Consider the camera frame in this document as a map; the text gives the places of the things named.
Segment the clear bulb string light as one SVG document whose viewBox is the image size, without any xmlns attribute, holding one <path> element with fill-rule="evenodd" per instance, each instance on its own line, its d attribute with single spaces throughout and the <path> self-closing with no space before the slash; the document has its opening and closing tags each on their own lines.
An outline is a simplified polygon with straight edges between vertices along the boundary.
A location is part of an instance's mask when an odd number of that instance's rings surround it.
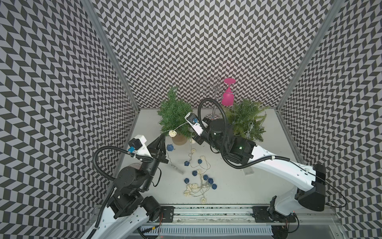
<svg viewBox="0 0 382 239">
<path fill-rule="evenodd" d="M 263 142 L 263 134 L 266 132 L 263 127 L 267 117 L 266 107 L 260 102 L 244 100 L 239 109 L 239 134 L 246 139 Z"/>
</svg>

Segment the blue and white ball garland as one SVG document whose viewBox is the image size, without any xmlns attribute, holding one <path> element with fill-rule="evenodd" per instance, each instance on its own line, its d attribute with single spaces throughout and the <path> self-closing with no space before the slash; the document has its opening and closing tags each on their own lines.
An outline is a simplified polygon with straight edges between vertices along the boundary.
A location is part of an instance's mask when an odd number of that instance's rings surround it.
<svg viewBox="0 0 382 239">
<path fill-rule="evenodd" d="M 216 189 L 216 183 L 210 178 L 211 161 L 203 153 L 203 147 L 192 137 L 184 145 L 175 145 L 166 136 L 166 152 L 169 163 L 184 171 L 176 172 L 169 164 L 164 166 L 164 175 L 157 190 L 162 203 L 207 203 L 207 193 Z"/>
</svg>

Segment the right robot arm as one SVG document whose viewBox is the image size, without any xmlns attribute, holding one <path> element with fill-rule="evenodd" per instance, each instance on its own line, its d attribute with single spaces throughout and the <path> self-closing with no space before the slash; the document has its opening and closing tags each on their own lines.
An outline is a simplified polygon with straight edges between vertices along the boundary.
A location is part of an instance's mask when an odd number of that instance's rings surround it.
<svg viewBox="0 0 382 239">
<path fill-rule="evenodd" d="M 260 214 L 261 222 L 293 222 L 296 210 L 322 212 L 330 206 L 326 202 L 329 183 L 324 165 L 296 163 L 251 140 L 235 136 L 233 126 L 218 101 L 203 99 L 197 114 L 188 113 L 185 120 L 196 133 L 193 139 L 198 144 L 206 142 L 216 149 L 228 166 L 234 169 L 258 168 L 293 184 L 288 192 L 274 196 L 267 208 L 253 207 L 253 216 Z"/>
</svg>

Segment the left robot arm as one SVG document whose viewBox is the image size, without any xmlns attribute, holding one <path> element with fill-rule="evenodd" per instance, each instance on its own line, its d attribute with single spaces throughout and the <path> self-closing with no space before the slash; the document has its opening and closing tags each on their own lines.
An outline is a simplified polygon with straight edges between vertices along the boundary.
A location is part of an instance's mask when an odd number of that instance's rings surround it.
<svg viewBox="0 0 382 239">
<path fill-rule="evenodd" d="M 146 145 L 146 138 L 138 135 L 128 142 L 129 149 L 103 146 L 93 155 L 92 163 L 98 174 L 111 181 L 112 189 L 101 205 L 96 221 L 82 236 L 84 239 L 125 239 L 134 231 L 146 238 L 148 229 L 141 226 L 160 222 L 161 205 L 153 196 L 143 197 L 149 190 L 160 163 L 167 164 L 165 134 L 160 134 Z M 127 166 L 116 177 L 104 172 L 98 164 L 98 155 L 104 150 L 122 152 L 140 161 L 139 168 Z"/>
</svg>

